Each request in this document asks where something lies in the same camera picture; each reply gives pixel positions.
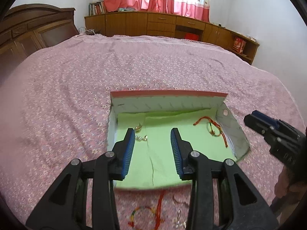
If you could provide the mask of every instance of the cardboard box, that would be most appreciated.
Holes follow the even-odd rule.
[[[239,38],[239,37],[236,37],[234,39],[234,43],[233,43],[233,46],[232,46],[232,49],[237,51],[238,53],[243,53],[243,50],[244,50],[244,47],[246,45],[246,41]]]
[[[248,140],[224,103],[227,94],[189,90],[145,90],[111,92],[111,112],[108,126],[108,150],[116,142],[117,115],[163,111],[198,111],[217,108],[216,120],[227,138],[228,146],[239,160],[249,149]]]

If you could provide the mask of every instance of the red box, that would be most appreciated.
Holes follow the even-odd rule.
[[[199,35],[195,35],[195,34],[191,34],[191,33],[186,33],[186,34],[185,34],[185,39],[186,39],[186,40],[198,41]]]
[[[234,39],[232,49],[237,51],[238,53],[243,53],[245,44],[246,44],[245,40],[243,40],[243,39],[241,39],[239,37],[236,37]]]

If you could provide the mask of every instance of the folded cloth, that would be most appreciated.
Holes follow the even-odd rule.
[[[118,12],[123,12],[123,11],[136,11],[136,9],[132,8],[132,7],[120,7],[118,10]]]
[[[163,113],[120,113],[118,114],[117,141],[123,140],[127,128],[143,125],[136,135],[148,136],[147,141],[135,141],[128,175],[116,187],[122,189],[156,189],[185,184],[181,181],[175,167],[170,132],[173,127],[179,129],[183,140],[189,141],[197,150],[209,159],[224,161],[231,158],[236,161],[231,148],[225,147],[222,136],[212,136],[208,120],[202,120],[193,126],[199,118],[208,116],[215,121],[216,109],[196,112]]]

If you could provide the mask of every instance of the red object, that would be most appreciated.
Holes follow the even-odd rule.
[[[191,34],[191,33],[186,33],[185,34],[185,39],[198,41],[199,35],[195,35],[195,34]]]
[[[238,53],[243,53],[245,44],[246,44],[245,40],[243,40],[243,39],[241,39],[239,37],[236,37],[234,39],[232,49],[236,50]]]
[[[202,119],[204,119],[204,118],[209,120],[210,128],[211,128],[210,134],[211,134],[212,136],[220,136],[220,135],[222,135],[222,137],[223,137],[223,139],[224,139],[224,142],[225,142],[225,147],[227,148],[227,147],[228,147],[227,140],[226,140],[225,134],[222,132],[221,126],[220,126],[217,122],[213,121],[210,117],[206,117],[206,116],[201,117],[201,118],[200,118],[199,120],[197,120],[193,125],[194,125],[194,126],[197,125],[197,124],[198,124]],[[220,133],[219,133],[218,135],[215,134],[214,130],[212,129],[212,125],[211,125],[211,124],[213,124],[216,128],[219,129]]]
[[[165,190],[162,190],[159,200],[158,200],[157,209],[156,209],[156,225],[155,225],[154,230],[158,230],[160,223],[161,223],[161,218],[160,218],[161,217],[161,206],[162,206],[162,199],[163,199],[164,194],[165,194]]]
[[[112,98],[121,97],[153,97],[153,96],[197,96],[197,97],[224,97],[228,94],[218,92],[194,91],[194,90],[136,90],[136,91],[113,91]]]
[[[108,12],[120,7],[133,7],[137,11],[166,13],[178,16],[190,15],[200,21],[209,22],[209,7],[198,7],[196,4],[176,2],[174,0],[103,0]]]

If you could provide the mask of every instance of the earring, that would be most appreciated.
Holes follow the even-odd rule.
[[[184,228],[187,227],[187,221],[186,220],[184,222],[180,222],[180,214],[181,214],[181,211],[180,211],[180,209],[178,209],[177,220],[175,221],[175,229],[179,229],[181,227],[184,227]]]
[[[137,140],[137,141],[147,141],[147,139],[148,139],[148,136],[146,135],[146,136],[144,136],[144,137],[141,137],[141,136],[138,136],[138,135],[136,135],[135,136],[135,139]]]
[[[141,124],[139,124],[139,126],[136,126],[136,127],[135,127],[135,132],[136,132],[136,133],[139,133],[139,132],[141,131],[142,127],[143,127],[143,126],[142,126]]]
[[[137,140],[137,141],[142,141],[142,137],[140,137],[140,136],[135,136],[135,139]]]

